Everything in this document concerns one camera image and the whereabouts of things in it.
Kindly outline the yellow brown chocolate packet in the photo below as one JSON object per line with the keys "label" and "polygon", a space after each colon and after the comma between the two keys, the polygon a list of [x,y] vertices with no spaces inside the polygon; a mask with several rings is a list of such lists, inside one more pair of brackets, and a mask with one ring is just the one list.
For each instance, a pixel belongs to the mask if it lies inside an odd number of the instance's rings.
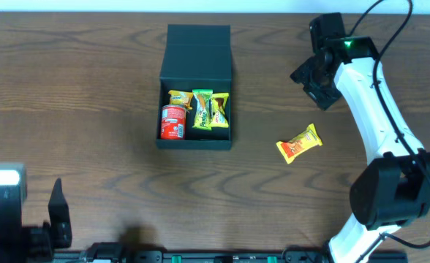
{"label": "yellow brown chocolate packet", "polygon": [[229,93],[218,93],[211,96],[211,128],[224,128],[229,127],[226,117],[225,108]]}

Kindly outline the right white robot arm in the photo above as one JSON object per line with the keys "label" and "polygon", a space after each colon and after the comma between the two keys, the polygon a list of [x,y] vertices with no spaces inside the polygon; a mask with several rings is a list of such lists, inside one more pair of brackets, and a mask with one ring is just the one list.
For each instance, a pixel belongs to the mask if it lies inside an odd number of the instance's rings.
{"label": "right white robot arm", "polygon": [[385,238],[428,213],[430,152],[399,112],[370,38],[312,37],[312,49],[291,78],[322,110],[344,98],[367,159],[350,189],[352,214],[322,259],[367,262]]}

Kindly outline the green yellow snack packet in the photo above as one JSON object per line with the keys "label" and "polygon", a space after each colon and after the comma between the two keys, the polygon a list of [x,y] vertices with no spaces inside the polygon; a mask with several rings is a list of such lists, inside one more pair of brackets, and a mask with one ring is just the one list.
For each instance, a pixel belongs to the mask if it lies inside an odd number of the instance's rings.
{"label": "green yellow snack packet", "polygon": [[192,93],[197,101],[195,119],[192,127],[194,129],[210,131],[210,99],[213,91],[209,89],[195,89]]}

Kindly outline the red Pringles can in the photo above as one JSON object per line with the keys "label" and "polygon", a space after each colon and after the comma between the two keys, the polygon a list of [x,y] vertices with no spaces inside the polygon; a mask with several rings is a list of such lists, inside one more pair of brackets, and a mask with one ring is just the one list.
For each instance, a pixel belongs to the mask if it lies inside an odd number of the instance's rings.
{"label": "red Pringles can", "polygon": [[165,105],[162,108],[160,138],[183,140],[185,138],[186,108],[181,105]]}

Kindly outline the black gift box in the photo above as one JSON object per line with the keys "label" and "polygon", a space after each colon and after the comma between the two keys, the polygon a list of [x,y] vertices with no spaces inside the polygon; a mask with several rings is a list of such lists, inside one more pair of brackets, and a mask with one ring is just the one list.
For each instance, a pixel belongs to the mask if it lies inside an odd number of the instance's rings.
{"label": "black gift box", "polygon": [[231,128],[210,131],[194,129],[197,102],[186,114],[185,138],[161,138],[162,108],[169,104],[169,91],[191,92],[212,90],[215,94],[230,93],[233,63],[229,26],[181,25],[167,27],[167,44],[160,70],[159,110],[156,127],[156,146],[159,149],[229,150],[232,146]]}

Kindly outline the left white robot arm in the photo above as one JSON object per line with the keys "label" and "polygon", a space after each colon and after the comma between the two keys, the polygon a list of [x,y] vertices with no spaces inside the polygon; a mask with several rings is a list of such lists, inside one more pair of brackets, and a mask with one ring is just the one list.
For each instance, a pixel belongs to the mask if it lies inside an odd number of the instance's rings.
{"label": "left white robot arm", "polygon": [[49,221],[41,226],[22,224],[27,198],[26,167],[0,163],[0,262],[49,262],[56,249],[72,244],[69,206],[61,179],[54,183],[48,203]]}

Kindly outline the yellow biscuit packet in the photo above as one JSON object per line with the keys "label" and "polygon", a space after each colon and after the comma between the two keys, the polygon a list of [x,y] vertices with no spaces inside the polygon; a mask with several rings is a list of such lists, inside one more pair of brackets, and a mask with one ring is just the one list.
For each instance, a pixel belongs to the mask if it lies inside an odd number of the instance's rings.
{"label": "yellow biscuit packet", "polygon": [[192,92],[170,90],[168,91],[168,94],[170,95],[169,104],[184,106],[188,110],[192,109],[192,106],[191,106],[191,101],[193,98]]}

